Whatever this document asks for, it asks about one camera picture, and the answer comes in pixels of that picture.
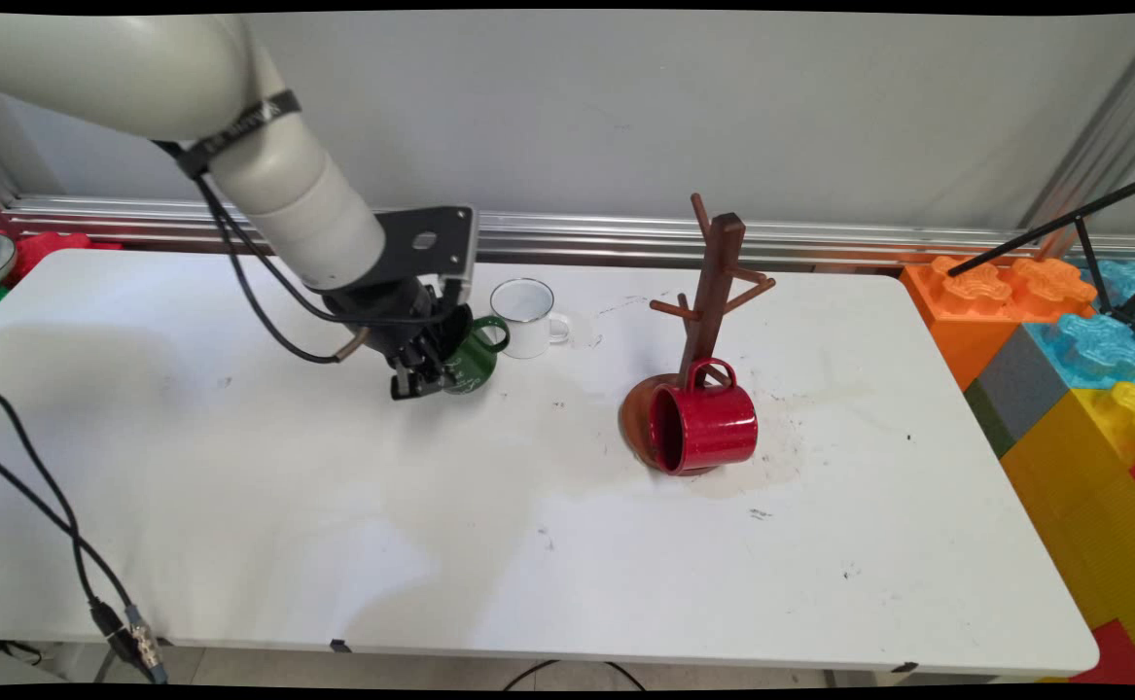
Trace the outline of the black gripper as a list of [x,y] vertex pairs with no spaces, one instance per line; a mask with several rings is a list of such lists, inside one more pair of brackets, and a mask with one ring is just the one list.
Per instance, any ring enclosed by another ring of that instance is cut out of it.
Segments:
[[468,310],[454,309],[454,285],[442,296],[415,276],[398,282],[328,293],[328,310],[353,331],[367,329],[364,345],[394,370],[394,402],[452,390],[460,381],[460,347],[468,338]]

